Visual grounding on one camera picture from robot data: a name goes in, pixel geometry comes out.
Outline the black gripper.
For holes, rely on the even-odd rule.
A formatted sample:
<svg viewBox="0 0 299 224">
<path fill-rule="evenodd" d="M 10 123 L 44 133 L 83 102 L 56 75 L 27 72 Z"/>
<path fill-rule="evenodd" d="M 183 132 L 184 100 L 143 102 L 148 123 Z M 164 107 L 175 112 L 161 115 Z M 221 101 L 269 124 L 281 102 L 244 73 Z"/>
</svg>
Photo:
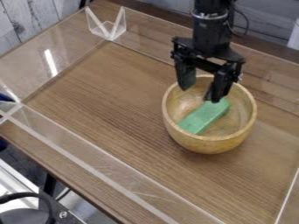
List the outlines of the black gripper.
<svg viewBox="0 0 299 224">
<path fill-rule="evenodd" d="M 196 69 L 213 74 L 204 100 L 217 103 L 239 82 L 244 57 L 232 50 L 231 11 L 192 13 L 192 36 L 172 38 L 171 58 L 175 64 L 179 87 L 185 91 L 196 81 Z"/>
</svg>

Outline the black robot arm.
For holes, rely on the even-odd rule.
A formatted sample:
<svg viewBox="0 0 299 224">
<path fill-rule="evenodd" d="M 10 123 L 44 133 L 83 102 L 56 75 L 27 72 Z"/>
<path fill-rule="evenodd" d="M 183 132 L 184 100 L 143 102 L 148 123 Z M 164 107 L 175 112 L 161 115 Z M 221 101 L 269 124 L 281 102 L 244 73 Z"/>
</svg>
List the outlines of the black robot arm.
<svg viewBox="0 0 299 224">
<path fill-rule="evenodd" d="M 236 0 L 195 0 L 192 37 L 173 37 L 171 58 L 183 91 L 196 83 L 196 69 L 213 75 L 204 100 L 217 103 L 239 81 L 245 58 L 229 47 Z"/>
</svg>

